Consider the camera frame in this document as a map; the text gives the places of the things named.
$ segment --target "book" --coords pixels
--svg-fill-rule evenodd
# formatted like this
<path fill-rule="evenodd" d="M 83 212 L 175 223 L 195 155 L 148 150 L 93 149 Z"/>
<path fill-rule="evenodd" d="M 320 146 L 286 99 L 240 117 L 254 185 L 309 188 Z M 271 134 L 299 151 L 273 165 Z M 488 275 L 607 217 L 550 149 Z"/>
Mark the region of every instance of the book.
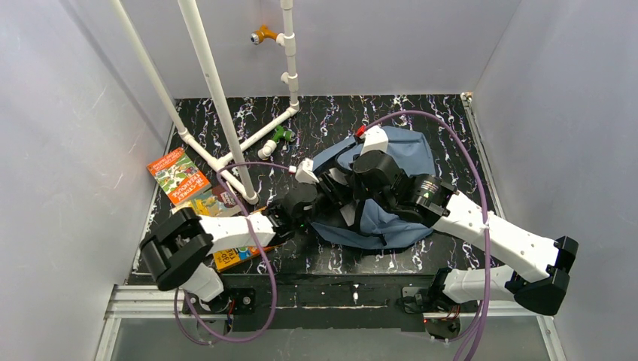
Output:
<path fill-rule="evenodd" d="M 183 201 L 172 209 L 172 213 L 184 207 L 191 207 L 200 216 L 210 217 L 231 217 L 241 210 L 235 199 L 222 186 L 215 186 Z"/>
<path fill-rule="evenodd" d="M 263 248 L 265 252 L 272 249 L 275 249 L 275 247 L 268 246 Z M 230 248 L 229 250 L 221 250 L 213 253 L 215 268 L 218 272 L 226 271 L 234 265 L 238 265 L 257 256 L 259 256 L 257 247 Z"/>
<path fill-rule="evenodd" d="M 205 192 L 211 186 L 181 147 L 146 168 L 174 205 Z"/>

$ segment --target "gray wall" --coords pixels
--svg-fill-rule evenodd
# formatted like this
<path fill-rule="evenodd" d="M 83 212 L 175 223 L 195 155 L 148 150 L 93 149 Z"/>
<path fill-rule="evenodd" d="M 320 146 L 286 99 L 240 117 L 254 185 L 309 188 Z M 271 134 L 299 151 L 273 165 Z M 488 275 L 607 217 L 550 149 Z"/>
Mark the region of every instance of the gray wall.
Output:
<path fill-rule="evenodd" d="M 474 89 L 520 0 L 299 0 L 303 95 L 461 93 Z M 124 0 L 175 98 L 209 97 L 174 0 Z M 198 2 L 226 96 L 286 95 L 284 51 L 250 33 L 283 31 L 279 0 Z M 118 24 L 111 24 L 115 29 Z"/>
<path fill-rule="evenodd" d="M 580 242 L 569 359 L 636 359 L 638 3 L 523 1 L 476 90 L 507 217 Z"/>
<path fill-rule="evenodd" d="M 69 3 L 0 6 L 0 359 L 92 359 L 169 119 L 140 111 Z"/>

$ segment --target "black marbled floor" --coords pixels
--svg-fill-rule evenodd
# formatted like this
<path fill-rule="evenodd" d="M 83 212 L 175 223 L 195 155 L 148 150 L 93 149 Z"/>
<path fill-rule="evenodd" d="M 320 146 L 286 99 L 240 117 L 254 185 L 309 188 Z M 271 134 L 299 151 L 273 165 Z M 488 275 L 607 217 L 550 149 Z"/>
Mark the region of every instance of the black marbled floor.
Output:
<path fill-rule="evenodd" d="M 240 140 L 254 134 L 288 106 L 287 98 L 234 98 L 228 105 L 235 119 Z M 352 135 L 354 130 L 370 120 L 400 110 L 422 110 L 435 114 L 451 125 L 468 148 L 481 174 L 482 167 L 460 96 L 306 96 L 301 100 L 300 112 L 284 123 L 297 133 L 297 140 L 287 147 L 280 143 L 272 161 L 284 165 L 297 165 L 305 157 L 313 157 L 326 147 Z M 200 144 L 213 156 L 228 153 L 217 114 L 210 99 L 185 99 L 179 101 L 178 111 L 184 124 Z M 393 122 L 395 126 L 423 132 L 435 159 L 436 173 L 452 182 L 475 202 L 479 192 L 472 179 L 465 159 L 438 125 L 420 117 L 404 117 Z M 247 160 L 258 160 L 257 150 L 266 139 L 255 144 L 245 153 Z M 184 147 L 176 132 L 172 135 L 170 149 Z M 217 183 L 214 172 L 190 148 L 187 154 L 206 174 Z M 261 205 L 284 194 L 292 178 L 281 171 L 263 167 L 250 168 L 253 182 L 260 194 Z M 492 200 L 488 199 L 490 208 Z M 170 215 L 171 202 L 158 192 L 150 216 L 152 230 Z M 370 251 L 343 247 L 324 241 L 311 230 L 269 252 L 269 258 L 280 274 L 393 274 L 420 273 L 431 275 L 440 267 L 481 268 L 483 253 L 448 235 L 432 234 L 405 250 Z M 237 265 L 224 273 L 264 273 L 266 268 L 260 258 Z M 145 273 L 143 263 L 133 273 Z"/>

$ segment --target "purple cable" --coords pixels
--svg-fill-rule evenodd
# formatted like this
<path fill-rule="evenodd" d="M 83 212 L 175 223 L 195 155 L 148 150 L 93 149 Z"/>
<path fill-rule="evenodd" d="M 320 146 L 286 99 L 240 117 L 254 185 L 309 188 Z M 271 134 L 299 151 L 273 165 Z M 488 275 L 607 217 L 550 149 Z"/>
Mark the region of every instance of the purple cable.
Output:
<path fill-rule="evenodd" d="M 237 202 L 237 204 L 241 208 L 242 213 L 244 214 L 244 217 L 248 217 L 248 210 L 246 209 L 244 204 L 239 200 L 239 197 L 235 194 L 235 192 L 232 192 L 229 189 L 229 187 L 226 185 L 226 182 L 223 181 L 223 179 L 221 178 L 221 174 L 223 171 L 227 171 L 229 169 L 239 167 L 240 165 L 267 165 L 268 167 L 281 168 L 286 171 L 288 170 L 288 167 L 284 165 L 267 163 L 267 162 L 243 162 L 243 163 L 235 163 L 235 164 L 227 165 L 223 167 L 222 169 L 220 169 L 219 171 L 217 171 L 217 180 L 219 181 L 219 183 L 235 199 L 235 202 Z M 255 241 L 255 245 L 257 246 L 257 249 L 260 252 L 261 258 L 266 264 L 266 270 L 268 270 L 268 276 L 270 278 L 270 286 L 272 289 L 272 301 L 270 302 L 270 313 L 268 314 L 268 319 L 266 320 L 266 323 L 264 323 L 263 327 L 259 329 L 257 332 L 255 332 L 253 335 L 250 335 L 245 338 L 233 338 L 233 337 L 228 337 L 225 335 L 220 335 L 217 332 L 210 329 L 208 325 L 206 325 L 204 320 L 202 320 L 202 318 L 197 313 L 197 310 L 195 309 L 195 307 L 193 307 L 193 303 L 190 302 L 189 293 L 186 290 L 184 290 L 186 305 L 190 309 L 190 313 L 192 313 L 193 316 L 195 316 L 195 318 L 197 319 L 197 322 L 199 322 L 199 325 L 201 325 L 206 331 L 208 331 L 208 333 L 210 333 L 214 337 L 217 337 L 220 340 L 224 340 L 228 342 L 249 342 L 261 336 L 268 329 L 268 327 L 270 326 L 270 323 L 272 323 L 272 319 L 275 317 L 275 310 L 277 309 L 277 284 L 275 281 L 275 272 L 272 270 L 272 267 L 270 266 L 270 261 L 268 261 L 268 256 L 266 255 L 266 252 L 264 251 L 263 246 L 259 243 L 259 239 L 257 238 L 257 235 L 255 234 L 253 225 L 248 218 L 246 218 L 246 224 L 248 224 L 248 232 L 251 234 L 253 241 Z"/>
<path fill-rule="evenodd" d="M 179 318 L 179 311 L 178 311 L 178 294 L 179 294 L 179 288 L 175 289 L 175 297 L 173 298 L 173 313 L 175 314 L 175 322 L 178 323 L 178 327 L 181 331 L 181 333 L 186 336 L 186 338 L 188 338 L 191 342 L 193 342 L 194 344 L 199 344 L 202 346 L 206 346 L 209 343 L 206 341 L 200 341 L 195 339 L 193 336 L 191 336 L 188 331 L 184 328 L 183 323 L 181 322 L 180 318 Z"/>
<path fill-rule="evenodd" d="M 443 128 L 445 128 L 445 130 L 447 130 L 450 133 L 450 136 L 452 137 L 452 139 L 454 139 L 454 141 L 456 142 L 456 144 L 458 145 L 458 147 L 460 148 L 461 153 L 463 153 L 463 156 L 465 157 L 465 159 L 467 160 L 468 166 L 469 166 L 469 170 L 472 172 L 472 175 L 474 176 L 474 179 L 476 181 L 476 187 L 478 188 L 478 195 L 481 198 L 481 213 L 483 216 L 483 223 L 487 223 L 488 222 L 488 201 L 485 197 L 485 190 L 483 189 L 483 182 L 481 182 L 481 177 L 479 176 L 479 171 L 476 169 L 476 166 L 474 165 L 474 162 L 472 162 L 472 158 L 469 156 L 469 153 L 467 153 L 467 149 L 465 149 L 465 146 L 463 146 L 463 142 L 458 138 L 457 133 L 447 124 L 445 123 L 443 120 L 440 120 L 438 117 L 435 117 L 434 115 L 430 114 L 430 113 L 426 113 L 424 111 L 397 111 L 395 113 L 390 113 L 384 117 L 381 117 L 377 120 L 375 120 L 374 122 L 368 124 L 366 126 L 366 130 L 372 128 L 373 126 L 378 125 L 379 123 L 382 123 L 384 121 L 387 121 L 389 119 L 392 119 L 394 117 L 400 117 L 402 115 L 420 115 L 422 117 L 426 117 L 428 119 L 434 120 L 436 121 L 440 126 L 442 126 Z M 479 320 L 475 326 L 475 329 L 470 329 L 468 328 L 468 334 L 471 336 L 472 334 L 475 334 L 474 337 L 474 342 L 472 343 L 472 347 L 469 349 L 469 352 L 467 353 L 465 360 L 471 360 L 472 357 L 474 356 L 474 353 L 476 352 L 476 349 L 479 347 L 479 342 L 481 341 L 481 337 L 483 336 L 483 329 L 485 328 L 485 323 L 487 321 L 487 316 L 488 316 L 488 307 L 490 304 L 490 279 L 491 279 L 491 255 L 490 255 L 490 230 L 489 228 L 485 229 L 484 231 L 484 235 L 485 235 L 485 249 L 484 249 L 484 253 L 485 253 L 485 289 L 484 289 L 484 293 L 483 293 L 483 304 L 482 304 L 482 308 L 481 308 L 481 312 L 479 314 L 479 312 L 476 313 L 475 315 L 475 320 L 478 317 Z M 460 355 L 463 353 L 463 349 L 465 348 L 465 346 L 467 345 L 467 342 L 469 340 L 469 337 L 466 338 L 465 340 L 463 340 L 463 343 L 461 344 L 461 346 L 459 347 L 459 349 L 457 350 L 456 354 L 454 355 L 454 361 L 458 361 L 460 358 Z"/>

